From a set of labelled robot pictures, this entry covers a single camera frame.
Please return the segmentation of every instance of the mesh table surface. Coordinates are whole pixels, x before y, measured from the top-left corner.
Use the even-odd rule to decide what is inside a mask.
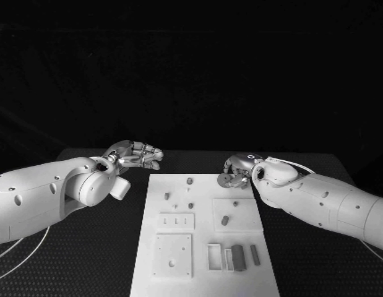
[[[149,174],[221,173],[237,152],[164,150],[161,170],[130,168],[132,187],[123,201],[109,196],[55,224],[22,267],[0,280],[0,297],[129,296],[138,254]],[[68,148],[58,160],[100,156],[104,149]],[[309,167],[354,184],[334,155],[256,152]],[[257,198],[276,284],[288,296],[383,296],[383,261],[361,242],[308,225]],[[0,275],[26,258],[44,232],[23,239],[0,259]],[[0,252],[10,244],[0,245]]]

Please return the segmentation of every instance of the table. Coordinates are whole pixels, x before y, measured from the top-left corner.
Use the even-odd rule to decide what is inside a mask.
[[[164,152],[156,173],[220,173],[224,161],[237,153]],[[58,160],[103,153],[103,148],[68,148]],[[304,164],[318,174],[354,184],[334,155],[254,153]],[[32,258],[0,280],[0,296],[129,296],[151,172],[130,168],[122,175],[132,183],[125,200],[109,196],[99,206],[86,207],[52,226]],[[383,296],[383,261],[360,241],[265,205],[254,188],[253,195],[280,296]],[[42,235],[44,231],[28,237],[0,259],[0,275],[23,260]]]

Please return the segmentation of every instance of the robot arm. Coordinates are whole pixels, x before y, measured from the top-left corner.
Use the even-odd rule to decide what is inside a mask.
[[[0,174],[0,244],[23,238],[109,194],[123,199],[130,188],[120,174],[129,167],[159,169],[162,151],[125,140],[103,157],[73,158]]]
[[[246,187],[252,179],[269,206],[283,209],[315,227],[353,236],[383,249],[383,198],[334,178],[299,174],[276,158],[263,160],[256,154],[239,154],[231,166],[246,172],[239,182],[226,177],[224,186]]]

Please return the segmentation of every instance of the white platform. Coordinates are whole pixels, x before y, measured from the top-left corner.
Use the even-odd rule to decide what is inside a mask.
[[[194,180],[191,185],[187,184],[190,177]],[[231,199],[233,201],[237,200],[239,203],[240,199],[253,199],[252,188],[244,190],[224,189],[217,183],[217,177],[217,174],[151,175],[130,290],[132,297],[279,296],[263,232],[221,233],[214,230],[213,199]],[[169,200],[165,200],[166,192],[169,193]],[[194,203],[192,209],[188,208],[190,203]],[[194,213],[194,231],[158,231],[159,213]],[[153,262],[158,234],[190,234],[192,236],[191,277],[156,277],[153,275],[153,268],[158,271],[161,270],[156,265],[164,265]],[[210,272],[207,266],[207,244],[210,243],[221,244],[223,272],[217,273]],[[243,245],[244,248],[247,270],[243,272],[226,270],[224,249],[230,249],[236,244]],[[252,244],[256,245],[259,252],[259,266],[253,264]]]

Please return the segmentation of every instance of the robotic hand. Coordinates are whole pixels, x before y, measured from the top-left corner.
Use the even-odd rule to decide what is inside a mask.
[[[289,164],[306,169],[309,174],[301,174]],[[270,207],[283,209],[315,227],[353,236],[383,249],[383,198],[299,164],[239,153],[224,164],[218,184],[244,189],[250,180]]]
[[[120,141],[101,157],[73,158],[0,174],[0,244],[23,238],[109,194],[123,199],[130,183],[120,177],[129,167],[159,170],[161,149]]]

